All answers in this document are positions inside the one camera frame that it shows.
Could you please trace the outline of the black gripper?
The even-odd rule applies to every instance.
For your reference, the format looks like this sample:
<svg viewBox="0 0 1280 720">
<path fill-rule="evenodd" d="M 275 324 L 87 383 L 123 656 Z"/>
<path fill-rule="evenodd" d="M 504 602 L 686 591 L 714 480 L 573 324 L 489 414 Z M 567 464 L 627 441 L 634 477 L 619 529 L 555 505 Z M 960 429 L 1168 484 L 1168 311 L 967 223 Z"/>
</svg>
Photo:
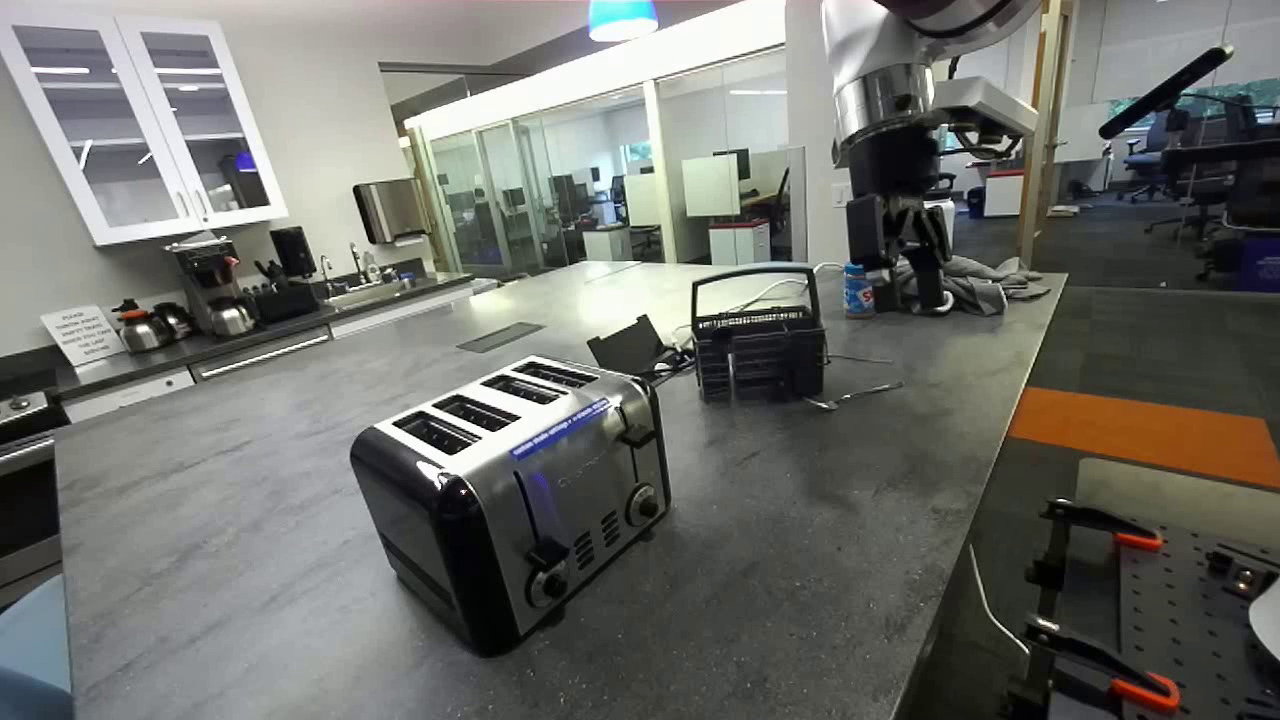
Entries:
<svg viewBox="0 0 1280 720">
<path fill-rule="evenodd" d="M 854 177 L 848 262 L 865 273 L 914 270 L 918 305 L 947 318 L 955 295 L 943 290 L 947 222 L 932 203 L 940 186 L 935 140 L 927 128 L 879 128 L 844 146 Z"/>
</svg>

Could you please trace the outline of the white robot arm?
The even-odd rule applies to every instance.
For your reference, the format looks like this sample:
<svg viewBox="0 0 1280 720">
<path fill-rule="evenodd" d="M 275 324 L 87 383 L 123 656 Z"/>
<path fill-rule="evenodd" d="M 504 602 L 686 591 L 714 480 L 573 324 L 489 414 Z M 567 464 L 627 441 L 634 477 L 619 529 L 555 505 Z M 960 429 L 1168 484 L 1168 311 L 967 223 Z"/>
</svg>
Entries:
<svg viewBox="0 0 1280 720">
<path fill-rule="evenodd" d="M 809 23 L 827 91 L 827 162 L 848 177 L 844 241 L 865 279 L 918 311 L 999 318 L 1007 279 L 953 256 L 940 131 L 1007 158 L 1037 107 L 986 76 L 935 69 L 1016 38 L 1031 0 L 787 0 Z"/>
</svg>

